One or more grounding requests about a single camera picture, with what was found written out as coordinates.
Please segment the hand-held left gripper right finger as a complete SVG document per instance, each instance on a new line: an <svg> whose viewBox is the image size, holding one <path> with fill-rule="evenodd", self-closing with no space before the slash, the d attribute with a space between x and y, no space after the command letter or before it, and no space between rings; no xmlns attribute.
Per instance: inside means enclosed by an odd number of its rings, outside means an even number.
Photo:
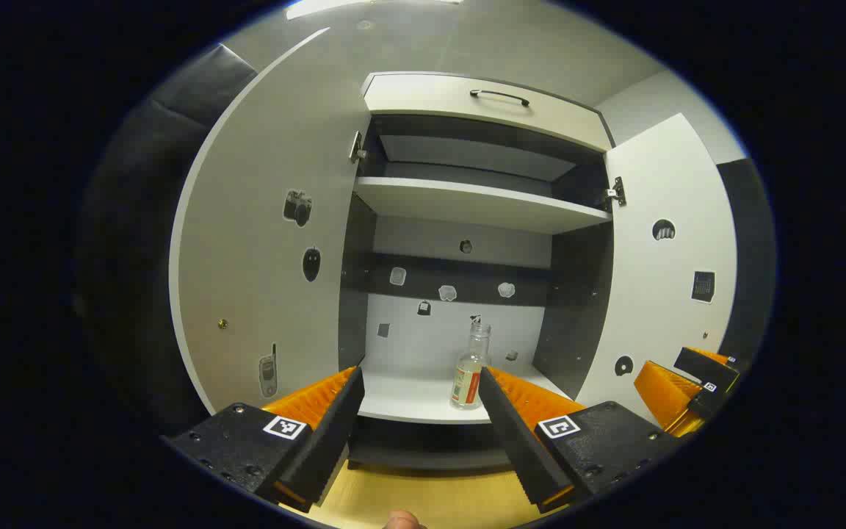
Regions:
<svg viewBox="0 0 846 529"><path fill-rule="evenodd" d="M479 379L493 431L541 513L608 495L684 444L615 401L583 406L490 366Z"/></svg>

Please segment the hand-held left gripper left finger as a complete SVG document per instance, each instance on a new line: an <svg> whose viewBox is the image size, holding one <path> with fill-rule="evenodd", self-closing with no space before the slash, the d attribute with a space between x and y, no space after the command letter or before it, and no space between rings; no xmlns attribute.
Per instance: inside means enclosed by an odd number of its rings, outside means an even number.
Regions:
<svg viewBox="0 0 846 529"><path fill-rule="evenodd" d="M306 513L347 458L364 396L362 369L350 366L267 406L229 404L165 441L210 475Z"/></svg>

